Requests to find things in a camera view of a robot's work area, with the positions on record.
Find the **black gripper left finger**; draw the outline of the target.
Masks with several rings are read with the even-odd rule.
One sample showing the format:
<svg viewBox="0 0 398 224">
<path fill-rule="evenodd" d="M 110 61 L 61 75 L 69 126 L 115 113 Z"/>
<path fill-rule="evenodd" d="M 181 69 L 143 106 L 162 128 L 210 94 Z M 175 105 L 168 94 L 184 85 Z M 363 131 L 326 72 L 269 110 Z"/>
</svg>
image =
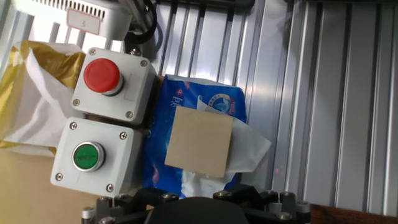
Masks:
<svg viewBox="0 0 398 224">
<path fill-rule="evenodd" d="M 177 194 L 154 187 L 139 189 L 133 196 L 99 197 L 95 206 L 81 211 L 81 224 L 144 223 L 149 216 L 148 206 L 154 208 L 178 199 Z"/>
</svg>

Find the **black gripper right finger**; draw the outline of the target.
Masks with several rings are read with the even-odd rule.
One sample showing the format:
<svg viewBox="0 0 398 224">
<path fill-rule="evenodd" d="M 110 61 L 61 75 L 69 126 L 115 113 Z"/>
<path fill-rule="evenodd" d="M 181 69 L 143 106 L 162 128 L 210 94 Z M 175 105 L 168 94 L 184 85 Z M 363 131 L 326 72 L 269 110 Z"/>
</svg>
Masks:
<svg viewBox="0 0 398 224">
<path fill-rule="evenodd" d="M 308 202 L 297 200 L 292 192 L 265 190 L 258 192 L 251 185 L 239 184 L 213 194 L 213 198 L 240 207 L 248 223 L 295 223 L 311 222 Z"/>
</svg>

